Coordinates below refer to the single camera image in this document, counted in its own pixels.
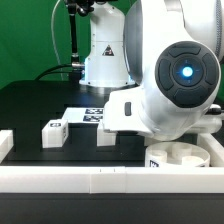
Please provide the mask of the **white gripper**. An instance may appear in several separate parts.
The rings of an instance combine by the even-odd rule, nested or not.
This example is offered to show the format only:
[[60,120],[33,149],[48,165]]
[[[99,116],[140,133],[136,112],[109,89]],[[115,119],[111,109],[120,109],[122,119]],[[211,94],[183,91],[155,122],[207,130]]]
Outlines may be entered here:
[[113,91],[104,106],[103,129],[106,132],[136,132],[152,137],[154,133],[140,117],[140,90],[126,89]]

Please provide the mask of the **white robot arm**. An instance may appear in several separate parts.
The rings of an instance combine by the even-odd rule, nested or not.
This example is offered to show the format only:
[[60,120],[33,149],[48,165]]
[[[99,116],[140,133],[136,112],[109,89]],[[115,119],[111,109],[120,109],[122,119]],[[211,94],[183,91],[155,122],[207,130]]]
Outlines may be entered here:
[[205,117],[221,81],[222,0],[136,0],[124,21],[95,0],[90,21],[82,82],[112,90],[104,132],[173,140]]

